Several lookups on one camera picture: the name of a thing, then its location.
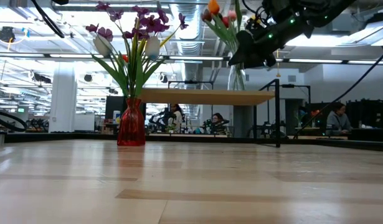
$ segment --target pink tulip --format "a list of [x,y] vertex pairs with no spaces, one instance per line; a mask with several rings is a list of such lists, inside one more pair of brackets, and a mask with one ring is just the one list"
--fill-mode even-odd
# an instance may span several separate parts
[[233,10],[230,10],[227,16],[231,21],[235,21],[237,19],[237,13]]

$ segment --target white tulip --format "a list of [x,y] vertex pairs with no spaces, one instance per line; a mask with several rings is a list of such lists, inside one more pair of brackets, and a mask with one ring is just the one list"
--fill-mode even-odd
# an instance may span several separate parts
[[159,40],[157,36],[150,37],[146,44],[146,55],[152,60],[159,56]]
[[108,56],[112,52],[111,43],[100,35],[97,35],[96,38],[93,39],[93,43],[97,49],[97,52],[104,57]]

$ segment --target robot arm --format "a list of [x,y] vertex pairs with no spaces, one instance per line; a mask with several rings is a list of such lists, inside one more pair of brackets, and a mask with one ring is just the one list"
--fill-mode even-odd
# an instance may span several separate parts
[[260,18],[250,19],[245,30],[237,34],[238,51],[229,65],[244,63],[245,68],[273,66],[273,52],[301,34],[310,38],[315,27],[323,27],[340,15],[356,0],[263,0],[267,17],[276,24]]

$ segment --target white pillar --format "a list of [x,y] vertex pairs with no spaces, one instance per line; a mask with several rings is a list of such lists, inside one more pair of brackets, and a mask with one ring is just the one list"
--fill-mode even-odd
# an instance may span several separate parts
[[49,132],[72,132],[77,102],[74,63],[57,62],[54,69]]

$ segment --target ceiling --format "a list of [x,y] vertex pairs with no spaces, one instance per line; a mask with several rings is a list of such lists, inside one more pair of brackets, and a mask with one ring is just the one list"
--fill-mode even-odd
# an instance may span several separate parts
[[[11,26],[14,28],[14,33],[18,37],[17,44],[12,44],[10,47],[7,43],[0,41],[0,52],[20,52],[20,53],[56,53],[56,54],[89,54],[95,53],[92,45],[93,36],[85,30],[85,26],[90,24],[99,24],[100,27],[110,28],[114,33],[114,40],[112,44],[117,50],[125,51],[125,44],[121,38],[121,34],[114,27],[113,23],[105,12],[96,12],[92,7],[94,5],[91,0],[70,1],[71,6],[54,6],[54,10],[49,8],[50,3],[42,1],[40,5],[48,15],[59,25],[65,34],[65,38],[61,39],[56,36],[44,24],[42,18],[37,13],[36,9],[31,5],[27,7],[8,7],[9,0],[2,0],[0,5],[0,30],[3,26]],[[15,0],[17,5],[21,5],[23,0]],[[131,4],[135,1],[115,1],[120,4]],[[223,12],[234,7],[234,0],[220,0],[218,1]],[[163,9],[168,13],[172,26],[167,32],[159,36],[164,39],[174,31],[173,27],[177,27],[176,13],[179,7],[174,7],[173,4],[182,3],[181,5],[190,5],[196,9],[204,9],[207,0],[195,1],[189,0],[165,0],[161,1]],[[155,2],[145,1],[143,4],[153,5]],[[247,4],[252,8],[257,8],[261,5],[261,1],[247,1]],[[360,0],[352,5],[343,16],[342,23],[334,22],[331,24],[332,28],[325,27],[318,29],[317,33],[322,34],[328,29],[338,29],[338,31],[353,33],[358,30],[361,25],[357,19],[352,17],[350,13],[368,11],[372,8],[383,6],[383,0],[368,1]],[[244,19],[248,19],[250,13],[242,6],[244,12]],[[131,30],[133,26],[133,12],[126,11],[123,20],[129,19],[131,22],[124,22],[123,29]],[[215,34],[203,22],[199,21],[199,16],[189,18],[191,28],[182,30],[176,34],[168,44],[161,49],[163,55],[179,55],[182,53],[181,47],[187,44],[198,44],[200,46],[199,55],[218,56],[227,55],[228,50],[224,44],[215,36]],[[29,37],[24,37],[22,28],[29,31]],[[187,37],[195,36],[197,30],[200,30],[199,36],[193,39]],[[372,60],[378,58],[382,49],[380,47],[362,46],[362,47],[297,47],[286,46],[284,49],[278,51],[280,58],[313,58],[313,59],[368,59]],[[15,58],[0,58],[0,105],[22,104],[22,101],[34,107],[31,110],[36,114],[44,114],[49,112],[51,99],[51,85],[44,85],[44,88],[36,88],[40,83],[34,82],[29,78],[29,71],[33,70],[35,73],[48,77],[54,81],[54,67],[57,62],[52,60],[17,60]],[[97,63],[91,61],[74,62],[77,73],[80,75],[78,79],[78,104],[77,109],[79,113],[84,113],[89,109],[89,113],[103,114],[105,110],[104,96],[110,95],[108,89],[93,89],[94,86],[111,86],[112,88],[118,87],[117,83],[110,78],[110,76],[101,68]],[[211,67],[212,62],[201,62],[198,66]],[[311,64],[298,64],[298,63],[284,63],[281,68],[295,68],[300,72],[309,70]],[[187,77],[187,66],[183,63],[167,63],[158,68],[156,73],[148,80],[146,87],[167,88],[167,84],[159,81],[160,75],[166,75],[168,80],[183,80]],[[89,74],[93,76],[91,82],[86,82],[83,76]],[[7,88],[4,85],[24,85],[26,87]],[[37,105],[43,105],[45,109],[40,110]]]

